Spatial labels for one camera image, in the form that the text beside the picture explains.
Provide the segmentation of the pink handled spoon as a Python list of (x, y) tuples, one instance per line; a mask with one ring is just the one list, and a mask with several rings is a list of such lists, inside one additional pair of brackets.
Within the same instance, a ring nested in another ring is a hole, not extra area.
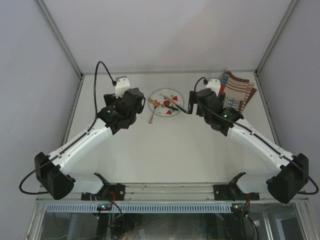
[(153, 107), (152, 115), (151, 115), (150, 119), (148, 120), (148, 123), (149, 123), (149, 124), (152, 124), (152, 123), (153, 123), (153, 119), (154, 119), (154, 115), (155, 115), (156, 108), (157, 108), (156, 106)]

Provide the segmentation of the striped patchwork placemat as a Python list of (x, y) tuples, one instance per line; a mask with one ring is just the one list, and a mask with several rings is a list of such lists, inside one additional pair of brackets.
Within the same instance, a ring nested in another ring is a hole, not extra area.
[(223, 107), (233, 108), (240, 113), (257, 92), (254, 83), (248, 79), (236, 77), (230, 71), (223, 73), (220, 83), (219, 95), (224, 95)]

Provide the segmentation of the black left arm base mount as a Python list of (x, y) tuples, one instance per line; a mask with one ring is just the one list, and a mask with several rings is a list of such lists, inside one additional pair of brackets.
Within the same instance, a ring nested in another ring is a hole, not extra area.
[(121, 183), (111, 184), (100, 173), (95, 172), (94, 175), (100, 180), (102, 186), (98, 189), (97, 193), (83, 192), (81, 194), (82, 201), (123, 201), (125, 198), (126, 186)]

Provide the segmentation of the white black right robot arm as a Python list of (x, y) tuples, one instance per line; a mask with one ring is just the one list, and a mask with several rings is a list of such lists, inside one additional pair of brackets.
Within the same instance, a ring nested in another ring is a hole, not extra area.
[(189, 93), (188, 113), (204, 118), (210, 127), (253, 151), (268, 167), (269, 173), (241, 172), (229, 182), (230, 195), (237, 200), (247, 194), (269, 193), (287, 204), (309, 182), (309, 160), (300, 153), (293, 155), (256, 131), (237, 110), (222, 104), (222, 97), (210, 88)]

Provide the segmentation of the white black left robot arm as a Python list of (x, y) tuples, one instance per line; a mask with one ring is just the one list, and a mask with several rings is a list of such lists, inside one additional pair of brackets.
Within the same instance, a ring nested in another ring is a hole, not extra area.
[(48, 155), (38, 153), (34, 158), (36, 179), (55, 200), (70, 193), (90, 193), (98, 200), (109, 196), (109, 182), (99, 173), (83, 175), (72, 171), (76, 163), (102, 141), (119, 130), (128, 129), (136, 121), (145, 105), (139, 88), (126, 90), (121, 98), (106, 94), (106, 106), (87, 127), (71, 141)]

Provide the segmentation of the white watermelon pattern plate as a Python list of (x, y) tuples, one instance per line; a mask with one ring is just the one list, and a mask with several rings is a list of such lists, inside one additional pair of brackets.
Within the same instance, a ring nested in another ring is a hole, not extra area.
[(177, 90), (170, 88), (156, 90), (148, 97), (150, 111), (155, 116), (162, 118), (170, 118), (183, 113), (180, 108), (185, 108), (184, 103), (183, 96)]

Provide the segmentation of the gold knife green handle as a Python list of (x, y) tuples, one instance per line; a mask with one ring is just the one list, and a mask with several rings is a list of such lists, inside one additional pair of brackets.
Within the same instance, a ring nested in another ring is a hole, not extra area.
[(173, 111), (178, 111), (179, 109), (177, 108), (177, 103), (172, 100), (171, 98), (163, 95), (163, 98), (165, 99), (165, 101), (163, 102), (164, 107), (169, 108)]

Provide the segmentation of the gold fork green handle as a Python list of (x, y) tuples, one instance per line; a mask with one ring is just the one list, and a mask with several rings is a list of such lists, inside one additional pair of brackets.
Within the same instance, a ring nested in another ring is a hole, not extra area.
[(187, 113), (187, 111), (183, 108), (183, 107), (181, 107), (180, 105), (178, 105), (174, 100), (172, 100), (172, 99), (170, 99), (169, 97), (167, 97), (167, 96), (163, 96), (167, 101), (169, 101), (171, 104), (173, 104), (174, 106), (171, 106), (171, 105), (165, 105), (165, 104), (162, 104), (162, 103), (160, 103), (160, 102), (158, 102), (158, 101), (155, 101), (155, 100), (153, 100), (153, 99), (151, 99), (151, 98), (148, 98), (147, 100), (150, 102), (150, 103), (152, 103), (153, 104), (153, 106), (154, 107), (158, 107), (158, 106), (161, 106), (161, 107), (163, 107), (163, 108), (168, 108), (168, 109), (170, 109), (170, 110), (175, 110), (175, 111), (178, 111), (178, 110), (180, 110), (180, 111), (182, 111), (183, 113)]

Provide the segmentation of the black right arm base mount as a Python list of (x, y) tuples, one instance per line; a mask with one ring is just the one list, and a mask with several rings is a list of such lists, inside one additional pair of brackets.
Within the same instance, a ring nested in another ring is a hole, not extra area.
[(260, 195), (256, 192), (243, 193), (237, 186), (238, 180), (244, 176), (245, 172), (240, 172), (226, 184), (214, 184), (213, 193), (215, 201), (246, 201), (247, 199), (259, 201)]

